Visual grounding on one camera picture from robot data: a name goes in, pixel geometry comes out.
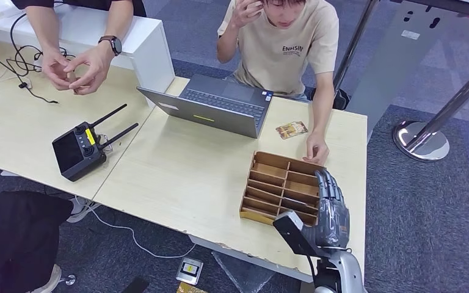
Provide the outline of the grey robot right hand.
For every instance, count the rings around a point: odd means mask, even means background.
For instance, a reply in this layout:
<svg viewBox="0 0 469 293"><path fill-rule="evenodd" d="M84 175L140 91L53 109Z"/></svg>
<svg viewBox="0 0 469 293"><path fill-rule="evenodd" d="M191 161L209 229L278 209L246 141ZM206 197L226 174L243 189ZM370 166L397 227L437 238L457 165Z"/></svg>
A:
<svg viewBox="0 0 469 293"><path fill-rule="evenodd" d="M302 234L318 247L345 249L349 242L350 215L336 179L321 168L314 172L319 185L318 221Z"/></svg>

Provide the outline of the person's right hand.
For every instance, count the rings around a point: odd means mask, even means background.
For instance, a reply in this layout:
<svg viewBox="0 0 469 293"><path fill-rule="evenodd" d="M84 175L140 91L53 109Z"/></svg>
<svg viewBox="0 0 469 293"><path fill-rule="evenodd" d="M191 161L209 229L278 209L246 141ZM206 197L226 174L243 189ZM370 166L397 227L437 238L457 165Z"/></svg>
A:
<svg viewBox="0 0 469 293"><path fill-rule="evenodd" d="M240 29L256 20L263 11L263 3L257 0L236 1L230 25Z"/></svg>
<svg viewBox="0 0 469 293"><path fill-rule="evenodd" d="M69 64L59 49L47 49L43 51L42 72L51 81L57 90L68 90L68 73L64 71Z"/></svg>

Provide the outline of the person's left hand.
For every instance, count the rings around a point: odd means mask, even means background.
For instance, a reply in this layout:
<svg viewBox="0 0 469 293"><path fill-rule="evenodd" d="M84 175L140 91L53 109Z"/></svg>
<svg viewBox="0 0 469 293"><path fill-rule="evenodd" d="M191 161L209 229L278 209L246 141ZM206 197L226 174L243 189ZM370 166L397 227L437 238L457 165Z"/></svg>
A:
<svg viewBox="0 0 469 293"><path fill-rule="evenodd" d="M64 68L66 73L74 71L80 65L88 66L83 76L70 82L69 89L72 89L76 95L87 95L96 92L106 80L114 57L115 54L110 41L105 40L69 61Z"/></svg>
<svg viewBox="0 0 469 293"><path fill-rule="evenodd" d="M306 140L305 162L323 166L329 155L329 148L322 132L312 132Z"/></svg>

